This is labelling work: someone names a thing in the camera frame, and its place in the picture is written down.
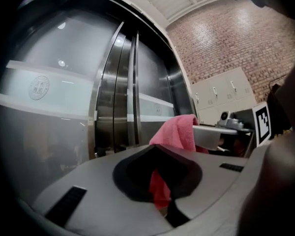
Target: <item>pink towel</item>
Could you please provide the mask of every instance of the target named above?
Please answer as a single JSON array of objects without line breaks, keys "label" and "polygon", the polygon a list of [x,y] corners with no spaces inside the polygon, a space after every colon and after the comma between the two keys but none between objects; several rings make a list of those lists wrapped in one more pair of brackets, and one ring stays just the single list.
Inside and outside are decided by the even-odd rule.
[{"label": "pink towel", "polygon": [[[196,147],[192,125],[199,125],[194,115],[176,116],[163,124],[149,144],[170,145],[189,151],[208,153],[207,149]],[[153,193],[156,208],[168,206],[171,191],[157,170],[152,173],[149,191]]]}]

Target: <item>elevator door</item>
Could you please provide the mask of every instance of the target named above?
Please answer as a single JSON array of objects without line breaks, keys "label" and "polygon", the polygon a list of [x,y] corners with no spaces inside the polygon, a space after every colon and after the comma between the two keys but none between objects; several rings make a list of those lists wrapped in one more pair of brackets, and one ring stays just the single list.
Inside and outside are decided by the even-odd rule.
[{"label": "elevator door", "polygon": [[126,27],[113,45],[97,99],[97,157],[148,144],[175,116],[163,60]]}]

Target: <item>cabinet handle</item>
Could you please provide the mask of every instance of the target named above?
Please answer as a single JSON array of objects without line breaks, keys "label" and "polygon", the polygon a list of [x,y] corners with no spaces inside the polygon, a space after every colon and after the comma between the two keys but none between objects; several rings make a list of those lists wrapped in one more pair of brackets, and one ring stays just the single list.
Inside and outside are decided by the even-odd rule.
[{"label": "cabinet handle", "polygon": [[199,97],[198,94],[196,93],[196,100],[197,100],[197,104],[199,103]]},{"label": "cabinet handle", "polygon": [[214,94],[215,94],[215,96],[217,98],[217,91],[216,91],[216,88],[215,87],[213,87],[213,92],[214,92]]},{"label": "cabinet handle", "polygon": [[234,86],[234,81],[231,81],[232,87],[235,90],[235,92],[237,92],[237,88]]}]

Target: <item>brick wall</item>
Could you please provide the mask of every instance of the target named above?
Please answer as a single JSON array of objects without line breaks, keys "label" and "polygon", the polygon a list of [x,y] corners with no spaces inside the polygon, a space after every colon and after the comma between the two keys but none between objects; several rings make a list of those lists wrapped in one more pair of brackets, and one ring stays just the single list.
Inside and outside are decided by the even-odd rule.
[{"label": "brick wall", "polygon": [[209,4],[167,31],[190,83],[241,67],[258,103],[266,100],[269,82],[295,63],[295,21],[250,0]]}]

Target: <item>white cabinet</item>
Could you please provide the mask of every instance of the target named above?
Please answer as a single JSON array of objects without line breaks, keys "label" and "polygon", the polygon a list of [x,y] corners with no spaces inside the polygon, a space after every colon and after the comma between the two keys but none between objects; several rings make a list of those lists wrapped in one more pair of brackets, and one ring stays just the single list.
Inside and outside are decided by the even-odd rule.
[{"label": "white cabinet", "polygon": [[245,73],[241,69],[234,69],[227,73],[229,86],[236,99],[250,96],[252,91]]},{"label": "white cabinet", "polygon": [[213,94],[207,81],[200,81],[193,84],[191,89],[197,109],[205,109],[215,106]]},{"label": "white cabinet", "polygon": [[238,111],[246,110],[257,105],[256,98],[254,95],[250,95],[248,97],[242,98],[237,101]]},{"label": "white cabinet", "polygon": [[214,102],[221,105],[234,100],[225,76],[216,76],[208,80],[211,91],[213,91]]},{"label": "white cabinet", "polygon": [[236,112],[257,105],[241,68],[199,81],[191,86],[200,123],[215,125],[224,111]]},{"label": "white cabinet", "polygon": [[199,124],[216,125],[220,120],[220,114],[217,108],[207,108],[198,110]]},{"label": "white cabinet", "polygon": [[217,106],[217,111],[219,113],[219,116],[221,116],[222,113],[225,111],[236,112],[236,111],[238,111],[237,102],[233,101],[233,102],[225,103],[223,105],[219,105],[219,106]]}]

